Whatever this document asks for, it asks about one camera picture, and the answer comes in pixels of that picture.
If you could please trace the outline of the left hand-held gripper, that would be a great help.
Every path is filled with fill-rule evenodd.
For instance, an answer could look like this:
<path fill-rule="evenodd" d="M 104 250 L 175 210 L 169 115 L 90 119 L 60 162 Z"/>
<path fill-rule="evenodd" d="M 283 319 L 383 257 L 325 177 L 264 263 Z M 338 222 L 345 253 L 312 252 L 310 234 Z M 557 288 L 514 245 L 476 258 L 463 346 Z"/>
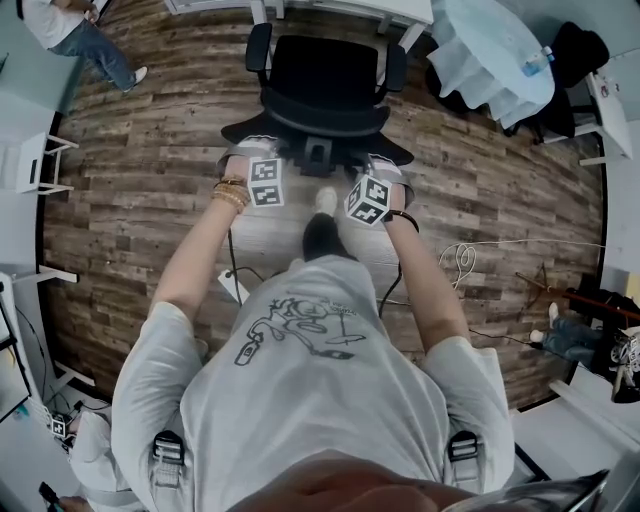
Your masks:
<path fill-rule="evenodd" d="M 266 135 L 251 135 L 230 146 L 217 162 L 221 177 L 239 181 L 254 207 L 284 204 L 283 159 L 280 141 Z"/>

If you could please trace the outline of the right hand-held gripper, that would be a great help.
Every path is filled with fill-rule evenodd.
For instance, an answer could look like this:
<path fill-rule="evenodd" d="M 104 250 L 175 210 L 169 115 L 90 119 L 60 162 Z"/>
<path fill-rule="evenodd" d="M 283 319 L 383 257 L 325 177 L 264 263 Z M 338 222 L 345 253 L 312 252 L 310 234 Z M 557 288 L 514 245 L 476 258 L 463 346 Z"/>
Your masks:
<path fill-rule="evenodd" d="M 358 174 L 354 187 L 344 200 L 345 215 L 367 226 L 376 225 L 391 210 L 393 185 L 404 187 L 404 207 L 408 207 L 414 200 L 409 179 L 392 160 L 381 155 L 366 154 L 363 171 Z"/>

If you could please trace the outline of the black office chair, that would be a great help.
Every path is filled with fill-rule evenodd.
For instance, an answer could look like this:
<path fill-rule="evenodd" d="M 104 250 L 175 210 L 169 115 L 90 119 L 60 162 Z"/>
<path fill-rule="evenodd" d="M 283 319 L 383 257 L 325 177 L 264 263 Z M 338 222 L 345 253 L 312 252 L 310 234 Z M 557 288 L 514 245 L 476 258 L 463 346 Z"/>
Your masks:
<path fill-rule="evenodd" d="M 249 136 L 281 141 L 284 156 L 303 174 L 327 177 L 336 167 L 356 169 L 368 154 L 397 166 L 412 154 L 381 132 L 390 116 L 383 100 L 403 89 L 407 56 L 397 44 L 386 52 L 377 77 L 376 49 L 335 39 L 283 35 L 261 23 L 249 35 L 245 66 L 257 75 L 262 112 L 221 131 L 231 143 Z"/>

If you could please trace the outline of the person's left forearm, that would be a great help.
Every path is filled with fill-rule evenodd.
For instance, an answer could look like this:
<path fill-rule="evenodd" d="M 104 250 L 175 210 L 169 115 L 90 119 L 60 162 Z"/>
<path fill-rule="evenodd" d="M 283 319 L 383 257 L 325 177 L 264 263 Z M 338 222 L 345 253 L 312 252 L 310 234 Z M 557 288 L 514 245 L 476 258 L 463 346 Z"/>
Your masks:
<path fill-rule="evenodd" d="M 193 322 L 208 293 L 216 259 L 238 210 L 213 199 L 164 269 L 151 301 L 178 307 Z"/>

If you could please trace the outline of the person's right forearm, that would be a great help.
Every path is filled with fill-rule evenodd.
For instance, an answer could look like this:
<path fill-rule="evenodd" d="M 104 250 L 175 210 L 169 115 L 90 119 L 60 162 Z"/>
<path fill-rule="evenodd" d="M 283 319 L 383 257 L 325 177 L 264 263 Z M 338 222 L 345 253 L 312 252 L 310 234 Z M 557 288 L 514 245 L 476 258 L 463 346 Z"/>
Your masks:
<path fill-rule="evenodd" d="M 468 324 L 458 295 L 413 224 L 395 216 L 385 228 L 403 271 L 425 353 L 452 337 L 468 339 Z"/>

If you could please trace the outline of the black wrist band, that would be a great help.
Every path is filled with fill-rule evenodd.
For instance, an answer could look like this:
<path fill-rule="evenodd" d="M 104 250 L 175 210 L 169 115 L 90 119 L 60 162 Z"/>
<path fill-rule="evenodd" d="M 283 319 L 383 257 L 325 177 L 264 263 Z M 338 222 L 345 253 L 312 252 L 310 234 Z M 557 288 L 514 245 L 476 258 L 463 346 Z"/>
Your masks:
<path fill-rule="evenodd" d="M 392 222 L 395 220 L 395 218 L 402 218 L 406 221 L 408 221 L 412 227 L 414 228 L 414 230 L 419 233 L 420 232 L 420 228 L 418 223 L 416 222 L 416 220 L 408 213 L 406 213 L 405 211 L 400 211 L 400 210 L 395 210 L 395 209 L 391 209 L 386 217 L 385 217 L 385 221 L 386 222 Z"/>

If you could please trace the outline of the person's white shoe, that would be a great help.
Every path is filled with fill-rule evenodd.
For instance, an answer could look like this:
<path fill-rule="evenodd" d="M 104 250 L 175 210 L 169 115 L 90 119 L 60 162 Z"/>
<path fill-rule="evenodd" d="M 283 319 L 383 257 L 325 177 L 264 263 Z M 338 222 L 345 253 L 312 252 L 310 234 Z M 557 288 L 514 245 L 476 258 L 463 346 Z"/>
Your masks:
<path fill-rule="evenodd" d="M 315 198 L 315 213 L 334 217 L 338 206 L 337 192 L 333 187 L 321 188 Z"/>

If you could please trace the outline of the person's black trouser leg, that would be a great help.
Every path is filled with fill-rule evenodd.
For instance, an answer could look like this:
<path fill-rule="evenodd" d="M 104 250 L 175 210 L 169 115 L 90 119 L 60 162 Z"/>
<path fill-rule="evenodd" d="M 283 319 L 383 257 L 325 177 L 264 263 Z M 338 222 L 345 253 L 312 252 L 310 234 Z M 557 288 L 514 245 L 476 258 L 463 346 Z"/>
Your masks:
<path fill-rule="evenodd" d="M 326 213 L 316 213 L 307 224 L 302 238 L 302 253 L 305 262 L 324 256 L 356 261 L 342 243 L 336 221 Z"/>

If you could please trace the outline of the white power strip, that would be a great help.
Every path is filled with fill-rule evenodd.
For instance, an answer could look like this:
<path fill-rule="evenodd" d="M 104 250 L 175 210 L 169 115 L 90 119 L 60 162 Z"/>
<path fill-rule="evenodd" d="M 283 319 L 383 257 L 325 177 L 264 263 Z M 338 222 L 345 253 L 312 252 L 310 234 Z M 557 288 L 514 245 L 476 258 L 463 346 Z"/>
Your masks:
<path fill-rule="evenodd" d="M 240 305 L 242 305 L 249 297 L 248 290 L 232 270 L 223 270 L 218 276 L 218 281 Z"/>

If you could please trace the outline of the round table with pale tablecloth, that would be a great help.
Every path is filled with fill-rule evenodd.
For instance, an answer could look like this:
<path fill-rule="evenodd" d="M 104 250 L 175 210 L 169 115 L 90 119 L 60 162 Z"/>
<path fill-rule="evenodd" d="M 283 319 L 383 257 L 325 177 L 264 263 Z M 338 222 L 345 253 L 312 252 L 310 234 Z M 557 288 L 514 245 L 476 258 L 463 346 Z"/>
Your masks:
<path fill-rule="evenodd" d="M 551 101 L 550 67 L 532 76 L 523 71 L 543 46 L 509 9 L 496 0 L 433 0 L 432 11 L 437 48 L 427 58 L 440 81 L 440 97 L 458 92 L 470 109 L 488 105 L 503 128 Z"/>

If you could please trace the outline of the white desk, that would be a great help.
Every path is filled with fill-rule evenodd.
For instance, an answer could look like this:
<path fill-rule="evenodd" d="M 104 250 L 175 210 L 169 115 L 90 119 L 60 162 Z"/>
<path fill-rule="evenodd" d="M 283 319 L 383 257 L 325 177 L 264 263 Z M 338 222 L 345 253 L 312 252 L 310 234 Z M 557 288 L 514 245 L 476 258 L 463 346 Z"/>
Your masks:
<path fill-rule="evenodd" d="M 516 444 L 550 478 L 612 469 L 640 452 L 640 402 L 612 402 L 610 386 L 601 380 L 556 380 L 550 389 L 555 399 L 511 415 Z"/>
<path fill-rule="evenodd" d="M 599 135 L 603 142 L 611 143 L 613 149 L 611 151 L 604 149 L 603 156 L 581 159 L 579 165 L 586 167 L 612 163 L 621 159 L 632 160 L 633 146 L 629 123 L 615 87 L 600 74 L 589 73 L 585 77 L 585 82 L 591 100 L 586 110 L 593 114 L 595 121 L 579 124 L 575 128 L 574 136 Z"/>
<path fill-rule="evenodd" d="M 31 272 L 16 273 L 13 265 L 0 264 L 0 302 L 17 340 L 17 352 L 34 400 L 45 403 L 73 380 L 94 387 L 95 380 L 51 357 L 44 332 L 38 286 L 59 280 L 76 284 L 77 273 L 37 265 Z"/>
<path fill-rule="evenodd" d="M 270 0 L 276 9 L 276 18 L 285 15 L 285 3 L 294 2 L 305 8 L 321 8 L 347 14 L 380 16 L 377 33 L 384 34 L 394 19 L 409 22 L 399 45 L 406 53 L 423 32 L 434 23 L 431 0 Z"/>

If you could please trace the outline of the person's grey printed t-shirt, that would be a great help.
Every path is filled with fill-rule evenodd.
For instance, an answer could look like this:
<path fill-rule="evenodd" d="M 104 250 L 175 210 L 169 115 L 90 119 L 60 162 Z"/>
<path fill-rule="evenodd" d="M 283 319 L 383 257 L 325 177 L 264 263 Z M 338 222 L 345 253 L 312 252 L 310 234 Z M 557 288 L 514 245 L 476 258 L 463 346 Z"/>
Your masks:
<path fill-rule="evenodd" d="M 387 337 L 366 268 L 339 257 L 262 284 L 208 362 L 184 313 L 157 303 L 112 410 L 131 489 L 152 510 L 183 512 L 226 512 L 318 455 L 451 484 L 460 431 L 480 441 L 480 490 L 501 488 L 514 439 L 495 351 L 452 337 L 412 364 Z"/>

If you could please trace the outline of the clear plastic water bottle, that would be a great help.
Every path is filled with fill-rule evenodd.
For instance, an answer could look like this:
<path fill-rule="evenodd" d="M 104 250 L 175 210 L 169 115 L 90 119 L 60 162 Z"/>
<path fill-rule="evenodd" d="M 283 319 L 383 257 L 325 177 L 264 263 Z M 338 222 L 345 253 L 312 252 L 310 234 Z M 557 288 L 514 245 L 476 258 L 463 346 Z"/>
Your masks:
<path fill-rule="evenodd" d="M 549 46 L 544 46 L 525 61 L 522 72 L 527 77 L 535 76 L 554 60 L 552 49 Z"/>

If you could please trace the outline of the long wooden stick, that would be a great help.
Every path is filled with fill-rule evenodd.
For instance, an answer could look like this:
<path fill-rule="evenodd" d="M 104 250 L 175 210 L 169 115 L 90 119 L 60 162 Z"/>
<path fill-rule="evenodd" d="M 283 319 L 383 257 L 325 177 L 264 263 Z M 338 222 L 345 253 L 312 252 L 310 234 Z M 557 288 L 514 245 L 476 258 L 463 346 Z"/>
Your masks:
<path fill-rule="evenodd" d="M 627 319 L 633 319 L 633 320 L 638 320 L 640 321 L 640 314 L 637 314 L 635 312 L 632 311 L 627 311 L 625 309 L 621 309 L 619 307 L 613 307 L 610 306 L 608 303 L 604 303 L 604 302 L 599 302 L 599 301 L 595 301 L 583 296 L 580 296 L 578 294 L 575 293 L 570 293 L 567 291 L 562 291 L 558 288 L 554 288 L 550 285 L 548 285 L 546 282 L 541 283 L 536 281 L 535 279 L 532 279 L 520 272 L 516 272 L 515 276 L 524 280 L 526 283 L 528 283 L 529 285 L 532 285 L 534 288 L 537 288 L 541 293 L 546 293 L 548 295 L 551 296 L 555 296 L 555 297 L 560 297 L 560 298 L 566 298 L 569 300 L 574 300 L 574 301 L 579 301 L 582 302 L 584 304 L 589 304 L 591 306 L 594 307 L 598 307 L 601 308 L 609 313 L 613 313 L 613 314 L 619 314 L 619 315 L 623 315 L 625 318 Z"/>

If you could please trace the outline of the small white side table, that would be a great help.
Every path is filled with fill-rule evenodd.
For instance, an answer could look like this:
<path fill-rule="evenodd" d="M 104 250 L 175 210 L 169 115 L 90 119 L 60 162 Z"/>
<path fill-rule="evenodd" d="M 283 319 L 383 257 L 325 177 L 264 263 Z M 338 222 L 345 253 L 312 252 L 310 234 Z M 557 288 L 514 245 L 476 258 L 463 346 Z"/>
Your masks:
<path fill-rule="evenodd" d="M 37 192 L 39 195 L 72 191 L 73 186 L 62 185 L 58 182 L 61 156 L 66 150 L 78 148 L 79 145 L 75 142 L 45 132 L 25 141 L 20 146 L 15 191 L 17 193 Z M 41 180 L 45 156 L 55 159 L 54 175 L 51 182 Z"/>

